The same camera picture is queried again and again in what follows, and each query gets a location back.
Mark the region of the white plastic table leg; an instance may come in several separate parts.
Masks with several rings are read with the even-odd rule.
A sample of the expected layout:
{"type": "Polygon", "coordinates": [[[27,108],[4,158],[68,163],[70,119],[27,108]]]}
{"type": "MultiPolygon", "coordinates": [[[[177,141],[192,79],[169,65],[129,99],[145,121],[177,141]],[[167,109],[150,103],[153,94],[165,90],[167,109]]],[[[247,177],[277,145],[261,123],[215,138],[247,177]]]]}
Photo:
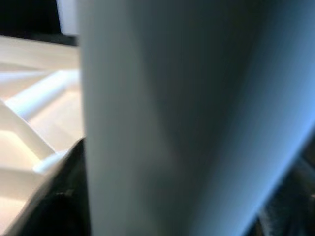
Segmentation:
{"type": "Polygon", "coordinates": [[[315,131],[315,0],[78,0],[93,236],[242,236],[315,131]]]}

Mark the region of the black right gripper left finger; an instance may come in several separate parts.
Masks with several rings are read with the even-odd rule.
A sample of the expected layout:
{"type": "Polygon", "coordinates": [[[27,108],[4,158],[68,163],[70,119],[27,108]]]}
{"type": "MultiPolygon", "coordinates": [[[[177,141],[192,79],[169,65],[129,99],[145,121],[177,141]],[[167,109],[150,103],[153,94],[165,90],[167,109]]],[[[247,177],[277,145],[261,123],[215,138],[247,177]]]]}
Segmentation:
{"type": "Polygon", "coordinates": [[[9,236],[91,236],[84,139],[33,194],[9,236]]]}

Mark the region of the white plastic table top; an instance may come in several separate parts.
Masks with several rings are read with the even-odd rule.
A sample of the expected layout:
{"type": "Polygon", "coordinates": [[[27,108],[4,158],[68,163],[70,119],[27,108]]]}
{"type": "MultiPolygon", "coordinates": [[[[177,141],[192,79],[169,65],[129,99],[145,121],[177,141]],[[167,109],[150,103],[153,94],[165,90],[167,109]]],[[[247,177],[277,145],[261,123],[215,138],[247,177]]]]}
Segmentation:
{"type": "Polygon", "coordinates": [[[78,46],[0,36],[0,236],[83,136],[78,46]]]}

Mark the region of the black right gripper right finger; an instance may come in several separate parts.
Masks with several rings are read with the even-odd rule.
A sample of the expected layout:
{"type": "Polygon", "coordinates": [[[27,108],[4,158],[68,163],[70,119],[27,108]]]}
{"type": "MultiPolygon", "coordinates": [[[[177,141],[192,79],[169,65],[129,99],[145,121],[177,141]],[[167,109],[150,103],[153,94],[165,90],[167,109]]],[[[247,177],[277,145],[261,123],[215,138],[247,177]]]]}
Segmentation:
{"type": "Polygon", "coordinates": [[[299,159],[258,213],[246,236],[315,236],[315,167],[299,159]]]}

